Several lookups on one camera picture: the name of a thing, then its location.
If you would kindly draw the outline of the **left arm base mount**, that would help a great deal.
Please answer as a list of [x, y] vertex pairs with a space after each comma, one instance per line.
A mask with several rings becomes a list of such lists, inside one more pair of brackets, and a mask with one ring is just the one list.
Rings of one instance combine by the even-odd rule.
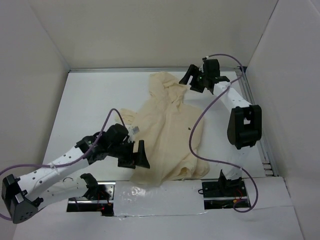
[[114, 216], [115, 183], [97, 181], [92, 174], [83, 173], [87, 191], [83, 196], [68, 199], [68, 213], [100, 213], [104, 217]]

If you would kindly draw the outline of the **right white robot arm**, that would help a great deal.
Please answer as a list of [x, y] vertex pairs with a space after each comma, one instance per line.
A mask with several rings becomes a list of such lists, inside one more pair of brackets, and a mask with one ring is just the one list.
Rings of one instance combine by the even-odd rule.
[[202, 59], [202, 66], [191, 64], [181, 85], [190, 84], [190, 90], [202, 93], [205, 89], [219, 97], [229, 111], [226, 135], [230, 143], [231, 156], [226, 167], [220, 170], [217, 189], [223, 196], [237, 192], [242, 185], [243, 167], [252, 148], [262, 137], [262, 109], [245, 100], [232, 87], [235, 80], [222, 76], [217, 59]]

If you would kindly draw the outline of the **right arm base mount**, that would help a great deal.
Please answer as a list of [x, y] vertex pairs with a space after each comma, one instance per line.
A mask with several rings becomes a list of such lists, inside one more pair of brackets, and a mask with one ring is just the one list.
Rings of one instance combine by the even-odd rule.
[[204, 209], [250, 208], [250, 200], [245, 183], [241, 177], [227, 179], [220, 171], [218, 180], [203, 181], [198, 193], [203, 196]]

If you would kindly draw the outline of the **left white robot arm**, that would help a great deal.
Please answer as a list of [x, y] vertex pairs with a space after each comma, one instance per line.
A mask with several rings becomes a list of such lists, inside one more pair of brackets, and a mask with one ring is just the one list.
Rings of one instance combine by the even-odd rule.
[[150, 168], [145, 142], [139, 140], [138, 149], [134, 150], [134, 134], [135, 131], [117, 123], [107, 131], [85, 136], [68, 152], [31, 173], [6, 176], [2, 180], [1, 198], [8, 219], [13, 224], [23, 223], [45, 207], [69, 198], [109, 199], [109, 193], [92, 174], [82, 173], [78, 177], [72, 174], [106, 157], [116, 158], [120, 168]]

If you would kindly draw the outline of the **cream fabric jacket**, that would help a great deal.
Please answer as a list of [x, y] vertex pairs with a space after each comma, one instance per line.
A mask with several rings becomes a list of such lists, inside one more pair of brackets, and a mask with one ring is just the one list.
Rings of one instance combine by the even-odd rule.
[[115, 117], [116, 122], [139, 129], [134, 139], [144, 141], [150, 165], [136, 167], [130, 181], [159, 186], [165, 181], [204, 177], [210, 165], [193, 155], [202, 139], [202, 110], [184, 103], [187, 87], [168, 72], [151, 74], [148, 90], [150, 97], [139, 111], [122, 108]]

